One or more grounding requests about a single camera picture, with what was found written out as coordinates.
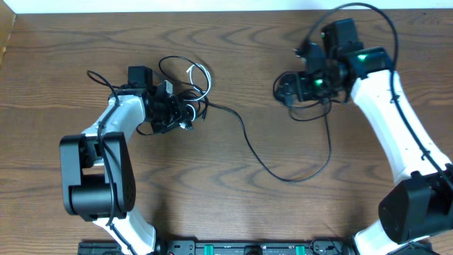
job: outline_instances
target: green component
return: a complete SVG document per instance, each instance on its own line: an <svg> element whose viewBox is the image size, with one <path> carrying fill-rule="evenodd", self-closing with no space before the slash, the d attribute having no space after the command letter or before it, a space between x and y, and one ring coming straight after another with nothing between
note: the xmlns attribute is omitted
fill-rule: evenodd
<svg viewBox="0 0 453 255"><path fill-rule="evenodd" d="M365 61L365 59L367 58L368 55L366 54L361 54L361 55L358 55L357 58L360 60L360 61Z"/></svg>
<svg viewBox="0 0 453 255"><path fill-rule="evenodd" d="M211 244L205 245L205 255L214 255L214 245L211 245Z"/></svg>
<svg viewBox="0 0 453 255"><path fill-rule="evenodd" d="M296 246L296 255L305 255L305 246Z"/></svg>
<svg viewBox="0 0 453 255"><path fill-rule="evenodd" d="M317 86L320 86L320 85L322 85L323 80L322 80L322 79L317 79L317 80L314 81L314 83L315 83Z"/></svg>

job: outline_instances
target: green light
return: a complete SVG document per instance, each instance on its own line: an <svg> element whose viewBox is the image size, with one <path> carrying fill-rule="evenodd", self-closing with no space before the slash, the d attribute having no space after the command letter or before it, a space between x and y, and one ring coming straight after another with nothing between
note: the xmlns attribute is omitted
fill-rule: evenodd
<svg viewBox="0 0 453 255"><path fill-rule="evenodd" d="M357 57L359 58L360 61L364 61L367 58L367 55L362 54L362 55L358 55Z"/></svg>
<svg viewBox="0 0 453 255"><path fill-rule="evenodd" d="M315 83L317 86L320 86L320 85L322 85L323 80L322 80L322 79L317 79L317 80L314 81L314 83Z"/></svg>

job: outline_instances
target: white wall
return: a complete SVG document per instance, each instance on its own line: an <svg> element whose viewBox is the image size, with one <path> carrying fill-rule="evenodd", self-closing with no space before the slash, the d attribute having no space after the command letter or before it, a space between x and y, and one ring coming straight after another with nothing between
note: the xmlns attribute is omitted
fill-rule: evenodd
<svg viewBox="0 0 453 255"><path fill-rule="evenodd" d="M331 9L354 0L4 0L19 13ZM365 0L381 9L453 8L453 0Z"/></svg>

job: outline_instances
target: wooden tabletop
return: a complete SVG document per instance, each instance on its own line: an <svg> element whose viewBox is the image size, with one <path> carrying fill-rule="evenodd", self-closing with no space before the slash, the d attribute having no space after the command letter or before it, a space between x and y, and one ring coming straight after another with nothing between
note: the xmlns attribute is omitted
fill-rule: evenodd
<svg viewBox="0 0 453 255"><path fill-rule="evenodd" d="M19 15L0 71L0 253L75 254L77 243L110 239L69 216L62 204L59 141L105 110L127 67L157 69L182 55L212 72L210 100L241 114L261 159L281 176L308 176L326 160L322 120L297 123L274 101L273 80L300 70L297 46L323 11ZM388 11L400 38L403 87L437 146L453 157L453 11ZM392 53L387 24L371 11L354 17L366 47ZM320 41L319 34L314 41ZM180 79L188 64L166 63ZM128 144L138 207L164 237L200 240L300 240L347 237L377 219L394 187L386 156L353 103L328 116L333 156L316 178L286 184L256 161L237 119L208 110L192 132L134 135ZM453 253L453 232L431 239Z"/></svg>

